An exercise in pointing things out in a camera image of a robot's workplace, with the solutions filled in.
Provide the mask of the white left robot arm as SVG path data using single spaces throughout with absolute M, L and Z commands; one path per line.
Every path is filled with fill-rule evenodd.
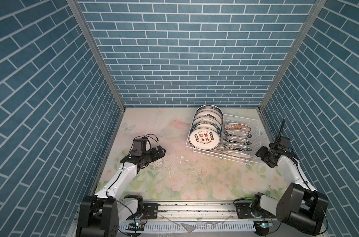
M 115 237 L 119 226 L 128 218 L 143 212 L 143 198 L 127 195 L 120 200 L 124 190 L 139 171 L 165 156 L 162 146 L 150 150 L 132 150 L 124 157 L 113 178 L 95 195 L 86 196 L 81 202 L 76 230 L 77 237 Z

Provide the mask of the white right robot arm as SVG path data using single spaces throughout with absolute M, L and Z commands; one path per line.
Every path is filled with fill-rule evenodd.
M 283 171 L 288 187 L 279 200 L 263 193 L 253 197 L 251 210 L 259 215 L 274 215 L 277 220 L 311 236 L 321 235 L 328 197 L 313 187 L 300 168 L 298 156 L 289 150 L 262 146 L 255 154 L 269 167 Z

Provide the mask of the white wire dish rack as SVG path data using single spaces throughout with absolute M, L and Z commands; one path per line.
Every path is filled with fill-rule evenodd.
M 223 134 L 223 132 L 226 130 L 226 129 L 224 129 L 223 126 L 227 123 L 232 123 L 232 122 L 246 124 L 247 126 L 249 126 L 252 129 L 251 132 L 249 132 L 252 135 L 252 138 L 248 139 L 249 141 L 252 142 L 252 144 L 245 145 L 245 146 L 252 148 L 252 151 L 251 152 L 243 152 L 245 154 L 252 156 L 253 157 L 252 159 L 236 158 L 236 157 L 228 156 L 228 155 L 225 155 L 222 153 L 222 151 L 235 151 L 235 150 L 225 149 L 222 147 L 222 144 L 228 144 L 227 142 L 223 141 L 223 139 L 222 139 L 223 137 L 228 137 Z M 238 163 L 242 163 L 242 164 L 253 164 L 253 163 L 260 164 L 261 163 L 260 158 L 258 158 L 255 155 L 255 153 L 258 151 L 258 148 L 261 147 L 259 121 L 257 119 L 253 119 L 253 118 L 244 118 L 244 117 L 239 117 L 236 115 L 224 114 L 223 121 L 220 123 L 222 124 L 222 126 L 220 127 L 221 135 L 219 135 L 220 136 L 220 144 L 215 149 L 210 150 L 210 151 L 205 151 L 205 150 L 200 150 L 200 149 L 194 148 L 193 146 L 190 145 L 189 140 L 187 140 L 187 142 L 186 142 L 186 147 L 189 148 L 193 153 L 195 153 L 197 155 L 203 154 L 206 156 L 221 158 L 221 159 L 234 161 L 234 162 L 238 162 Z

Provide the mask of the plate with red characters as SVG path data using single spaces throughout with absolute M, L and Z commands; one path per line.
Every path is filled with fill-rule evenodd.
M 189 134 L 189 143 L 194 148 L 210 151 L 220 144 L 219 134 L 209 128 L 197 128 Z

